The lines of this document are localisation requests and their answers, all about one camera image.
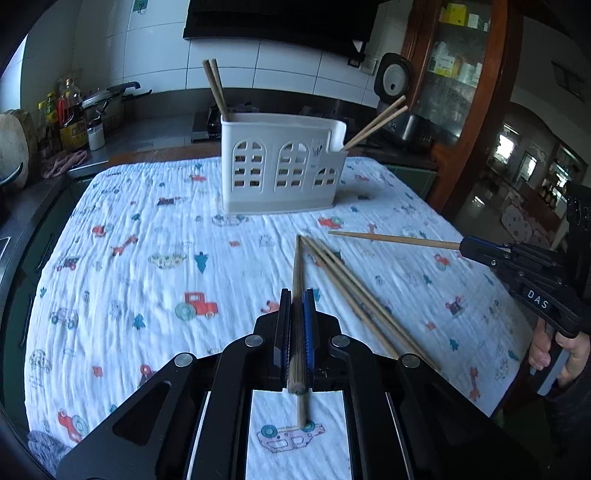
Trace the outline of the dark chopstick in holder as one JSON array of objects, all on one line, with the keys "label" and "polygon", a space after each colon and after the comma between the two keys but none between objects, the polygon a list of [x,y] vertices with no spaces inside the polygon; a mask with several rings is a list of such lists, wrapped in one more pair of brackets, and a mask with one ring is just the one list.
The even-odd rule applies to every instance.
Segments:
[{"label": "dark chopstick in holder", "polygon": [[211,88],[211,92],[212,95],[214,97],[215,103],[217,104],[217,108],[219,110],[219,112],[221,111],[221,108],[219,107],[219,98],[218,98],[218,94],[217,94],[217,90],[216,90],[216,84],[214,81],[214,77],[211,71],[211,65],[209,65],[209,59],[205,59],[202,61],[202,66],[204,67],[204,72],[205,75],[207,77],[207,81],[209,83],[209,87]]},{"label": "dark chopstick in holder", "polygon": [[214,81],[216,84],[216,90],[219,98],[219,107],[221,108],[221,117],[224,121],[229,120],[229,111],[228,105],[226,104],[224,91],[221,83],[221,74],[219,74],[217,62],[215,59],[209,60],[209,65],[211,65],[211,71],[214,77]]}]

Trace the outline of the wall power socket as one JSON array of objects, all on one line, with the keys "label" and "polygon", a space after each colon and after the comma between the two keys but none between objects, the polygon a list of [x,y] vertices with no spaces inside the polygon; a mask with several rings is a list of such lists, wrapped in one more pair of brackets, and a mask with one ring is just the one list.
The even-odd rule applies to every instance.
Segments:
[{"label": "wall power socket", "polygon": [[378,67],[378,58],[367,53],[355,53],[348,59],[348,65],[362,73],[373,76]]}]

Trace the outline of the black rice cooker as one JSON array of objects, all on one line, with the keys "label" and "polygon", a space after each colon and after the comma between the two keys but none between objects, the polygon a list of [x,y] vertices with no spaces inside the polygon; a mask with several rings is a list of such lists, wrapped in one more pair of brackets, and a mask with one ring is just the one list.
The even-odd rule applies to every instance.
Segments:
[{"label": "black rice cooker", "polygon": [[[409,60],[397,53],[384,54],[374,82],[374,92],[379,97],[377,112],[383,113],[396,100],[407,95],[413,79],[414,69]],[[382,131],[407,147],[431,148],[436,138],[432,122],[411,109],[386,124]]]}]

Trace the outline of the black range hood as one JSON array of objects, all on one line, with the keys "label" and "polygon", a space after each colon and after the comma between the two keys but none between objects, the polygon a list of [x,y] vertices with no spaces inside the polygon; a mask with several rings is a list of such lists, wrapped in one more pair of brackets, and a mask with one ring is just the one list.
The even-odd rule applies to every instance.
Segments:
[{"label": "black range hood", "polygon": [[283,42],[356,58],[370,42],[380,5],[373,0],[191,1],[183,37]]}]

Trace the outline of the yellow label oil bottle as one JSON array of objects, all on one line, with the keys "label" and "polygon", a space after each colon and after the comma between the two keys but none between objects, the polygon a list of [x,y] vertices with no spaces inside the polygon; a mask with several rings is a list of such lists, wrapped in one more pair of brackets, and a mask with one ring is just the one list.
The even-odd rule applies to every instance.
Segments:
[{"label": "yellow label oil bottle", "polygon": [[72,78],[66,78],[57,101],[58,122],[62,146],[70,151],[83,149],[88,144],[86,116],[82,95]]}]

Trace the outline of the bamboo chopstick in holder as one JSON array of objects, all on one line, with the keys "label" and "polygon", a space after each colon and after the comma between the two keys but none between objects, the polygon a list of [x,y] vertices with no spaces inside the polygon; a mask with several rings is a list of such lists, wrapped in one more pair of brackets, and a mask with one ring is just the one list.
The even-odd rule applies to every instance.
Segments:
[{"label": "bamboo chopstick in holder", "polygon": [[397,111],[398,109],[400,109],[401,107],[407,106],[406,105],[406,97],[405,96],[401,96],[398,100],[396,100],[393,104],[391,104],[386,110],[384,110],[381,114],[377,115],[377,117],[370,122],[366,127],[363,127],[363,129],[360,132],[363,132],[363,130],[367,130],[370,127],[372,127],[375,123],[379,122],[380,120],[382,120],[383,118],[391,115],[392,113],[394,113],[395,111]]},{"label": "bamboo chopstick in holder", "polygon": [[383,118],[382,120],[380,120],[379,122],[375,123],[369,129],[363,130],[363,132],[360,132],[359,135],[356,135],[356,137],[353,138],[351,141],[349,141],[348,144],[346,144],[345,146],[343,146],[342,147],[342,151],[349,151],[349,150],[351,150],[353,147],[355,147],[356,145],[358,145],[359,143],[361,143],[363,140],[366,140],[367,138],[369,138],[370,135],[373,135],[378,130],[380,130],[381,128],[383,128],[384,126],[386,126],[388,123],[394,121],[394,119],[397,119],[399,116],[401,116],[401,114],[403,114],[403,113],[405,113],[407,111],[408,111],[408,107],[407,106],[401,107],[400,109],[398,109],[397,111],[395,111],[391,115],[389,115],[389,116]]}]

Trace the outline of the wooden glass door cabinet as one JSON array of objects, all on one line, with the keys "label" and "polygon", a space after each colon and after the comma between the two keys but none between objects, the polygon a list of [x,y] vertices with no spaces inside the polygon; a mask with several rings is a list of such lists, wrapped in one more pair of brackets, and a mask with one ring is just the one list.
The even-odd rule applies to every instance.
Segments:
[{"label": "wooden glass door cabinet", "polygon": [[425,119],[437,178],[431,207],[453,220],[478,179],[507,111],[522,48],[514,1],[416,1],[402,54],[414,68],[408,102]]}]

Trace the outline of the small white jar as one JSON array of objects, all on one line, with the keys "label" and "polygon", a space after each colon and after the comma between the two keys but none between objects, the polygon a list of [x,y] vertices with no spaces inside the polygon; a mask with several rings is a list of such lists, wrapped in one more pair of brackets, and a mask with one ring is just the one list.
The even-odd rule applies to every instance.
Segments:
[{"label": "small white jar", "polygon": [[87,129],[88,146],[91,151],[97,151],[105,146],[103,124],[99,123]]}]

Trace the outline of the green base cabinet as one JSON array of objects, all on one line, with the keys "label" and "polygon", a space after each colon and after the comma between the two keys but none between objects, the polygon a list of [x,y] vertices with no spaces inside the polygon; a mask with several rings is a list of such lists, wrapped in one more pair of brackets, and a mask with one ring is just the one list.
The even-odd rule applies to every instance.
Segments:
[{"label": "green base cabinet", "polygon": [[388,170],[411,188],[420,198],[426,200],[437,178],[435,171],[388,165]]}]

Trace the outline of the round wooden cutting board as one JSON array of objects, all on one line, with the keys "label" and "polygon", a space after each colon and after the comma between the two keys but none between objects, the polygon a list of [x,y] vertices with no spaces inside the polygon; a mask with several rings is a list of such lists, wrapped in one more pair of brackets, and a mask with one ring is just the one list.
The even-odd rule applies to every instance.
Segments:
[{"label": "round wooden cutting board", "polygon": [[1,114],[1,180],[11,179],[6,184],[9,189],[25,187],[37,145],[36,128],[29,112],[10,109]]}]

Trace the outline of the grey patterned rag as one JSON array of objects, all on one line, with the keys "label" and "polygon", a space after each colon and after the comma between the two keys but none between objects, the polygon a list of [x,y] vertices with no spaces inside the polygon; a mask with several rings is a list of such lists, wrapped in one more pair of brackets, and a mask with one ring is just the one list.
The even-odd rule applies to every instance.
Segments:
[{"label": "grey patterned rag", "polygon": [[43,431],[31,431],[28,434],[28,447],[35,459],[53,477],[59,464],[71,451],[71,448]]}]

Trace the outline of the green wall hook plate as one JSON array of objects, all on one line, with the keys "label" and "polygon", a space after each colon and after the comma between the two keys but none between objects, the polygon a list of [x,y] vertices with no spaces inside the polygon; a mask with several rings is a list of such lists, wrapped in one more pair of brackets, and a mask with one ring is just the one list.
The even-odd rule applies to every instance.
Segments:
[{"label": "green wall hook plate", "polygon": [[141,12],[147,8],[147,0],[134,0],[133,2],[133,12]]}]

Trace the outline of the pink cloth on counter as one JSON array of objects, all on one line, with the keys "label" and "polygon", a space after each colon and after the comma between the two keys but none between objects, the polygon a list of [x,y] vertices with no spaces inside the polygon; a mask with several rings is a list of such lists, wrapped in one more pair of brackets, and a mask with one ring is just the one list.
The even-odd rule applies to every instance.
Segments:
[{"label": "pink cloth on counter", "polygon": [[41,163],[41,177],[51,179],[69,172],[71,169],[80,166],[88,158],[85,150],[67,152],[65,150],[45,159]]}]

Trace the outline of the white plastic utensil holder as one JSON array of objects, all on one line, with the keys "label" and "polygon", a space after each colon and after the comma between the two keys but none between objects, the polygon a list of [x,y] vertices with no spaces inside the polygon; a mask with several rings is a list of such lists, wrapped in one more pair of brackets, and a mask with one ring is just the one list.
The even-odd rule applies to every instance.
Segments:
[{"label": "white plastic utensil holder", "polygon": [[332,207],[345,168],[346,124],[273,113],[221,122],[223,210],[274,214]]}]

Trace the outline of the white cartoon print tablecloth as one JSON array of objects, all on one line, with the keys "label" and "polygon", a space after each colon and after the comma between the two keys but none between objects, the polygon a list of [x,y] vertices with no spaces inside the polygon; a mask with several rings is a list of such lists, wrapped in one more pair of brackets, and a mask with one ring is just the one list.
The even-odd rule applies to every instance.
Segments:
[{"label": "white cartoon print tablecloth", "polygon": [[297,235],[328,246],[444,378],[491,414],[532,336],[491,270],[456,251],[331,230],[461,238],[366,158],[346,161],[332,208],[294,214],[225,213],[216,159],[98,174],[40,276],[24,363],[29,433],[72,449],[175,354],[216,354],[252,332],[290,287]]}]

